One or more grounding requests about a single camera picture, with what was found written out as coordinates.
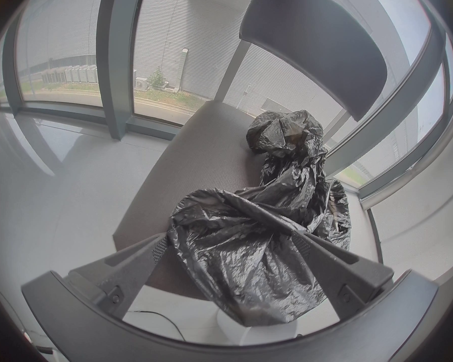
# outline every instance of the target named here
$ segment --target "crumpled plastic bag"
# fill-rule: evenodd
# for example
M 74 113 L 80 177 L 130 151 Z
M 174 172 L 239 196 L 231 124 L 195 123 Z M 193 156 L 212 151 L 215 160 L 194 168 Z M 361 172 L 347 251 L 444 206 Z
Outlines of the crumpled plastic bag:
M 344 188 L 322 171 L 322 126 L 306 110 L 267 111 L 247 132 L 267 153 L 260 185 L 235 193 L 197 190 L 175 208 L 168 237 L 207 298 L 243 326 L 288 323 L 325 294 L 292 239 L 263 216 L 348 250 L 351 222 Z

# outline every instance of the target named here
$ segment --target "glass pane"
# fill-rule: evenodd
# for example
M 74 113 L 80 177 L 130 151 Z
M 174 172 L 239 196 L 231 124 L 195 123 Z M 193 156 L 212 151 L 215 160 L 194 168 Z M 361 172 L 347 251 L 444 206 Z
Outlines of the glass pane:
M 3 71 L 2 71 L 2 60 L 3 60 L 3 44 L 5 43 L 5 35 L 0 39 L 0 103 L 8 103 L 7 94 L 5 93 L 5 87 L 3 85 Z
M 438 73 L 417 106 L 384 140 L 335 178 L 356 188 L 401 160 L 423 140 L 443 113 L 444 72 Z
M 328 141 L 327 145 L 331 148 L 360 127 L 367 117 L 385 102 L 416 60 L 429 33 L 428 17 L 418 0 L 377 1 L 381 5 L 381 12 L 373 12 L 372 14 L 380 15 L 380 19 L 387 16 L 389 23 L 383 21 L 376 23 L 376 28 L 379 28 L 378 35 L 381 38 L 384 37 L 383 39 L 377 39 L 374 33 L 371 36 L 385 57 L 388 71 L 387 83 L 380 97 L 363 119 L 359 122 L 352 118 L 349 119 L 332 137 L 331 141 Z
M 450 100 L 453 98 L 453 45 L 448 34 L 446 35 L 446 57 L 448 58 L 448 69 L 450 71 Z
M 380 0 L 334 1 L 359 21 L 387 62 L 387 84 L 373 111 L 403 79 L 410 59 Z M 213 98 L 239 43 L 239 27 L 249 2 L 143 0 L 134 53 L 135 112 L 184 124 L 205 100 Z M 427 23 L 425 16 L 420 21 Z M 423 28 L 422 42 L 428 28 L 429 24 Z M 304 108 L 327 126 L 340 110 L 316 84 L 258 47 L 248 51 L 238 74 L 226 102 L 251 115 L 266 108 Z
M 102 106 L 96 67 L 100 1 L 30 0 L 16 46 L 25 101 Z

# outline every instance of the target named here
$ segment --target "gray fabric seat cushion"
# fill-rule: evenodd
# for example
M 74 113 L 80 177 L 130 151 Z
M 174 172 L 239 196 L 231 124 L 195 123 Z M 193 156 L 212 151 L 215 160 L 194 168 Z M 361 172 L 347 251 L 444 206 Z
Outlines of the gray fabric seat cushion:
M 116 249 L 166 232 L 171 212 L 194 190 L 257 186 L 265 157 L 248 148 L 245 136 L 252 121 L 230 105 L 206 102 L 170 142 L 134 197 L 113 235 Z M 204 299 L 171 248 L 146 284 Z

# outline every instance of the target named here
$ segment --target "dark gray backrest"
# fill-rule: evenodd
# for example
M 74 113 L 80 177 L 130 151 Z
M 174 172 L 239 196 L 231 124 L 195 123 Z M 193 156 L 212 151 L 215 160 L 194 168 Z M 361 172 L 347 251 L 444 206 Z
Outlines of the dark gray backrest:
M 378 47 L 332 0 L 252 0 L 240 38 L 308 76 L 356 121 L 386 82 L 386 64 Z

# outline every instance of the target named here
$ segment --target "white floor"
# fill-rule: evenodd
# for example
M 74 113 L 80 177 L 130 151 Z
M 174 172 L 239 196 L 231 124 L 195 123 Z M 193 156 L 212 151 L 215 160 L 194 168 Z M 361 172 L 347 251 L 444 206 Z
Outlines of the white floor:
M 70 269 L 115 252 L 112 234 L 168 142 L 128 133 L 112 140 L 105 126 L 35 114 L 0 113 L 0 300 L 36 345 L 51 347 L 20 286 L 48 270 Z M 351 251 L 377 259 L 374 237 L 357 197 L 348 194 Z M 163 314 L 187 341 L 228 344 L 211 302 L 144 287 L 130 311 Z M 181 339 L 156 314 L 125 321 Z M 338 321 L 328 301 L 299 318 L 305 335 Z

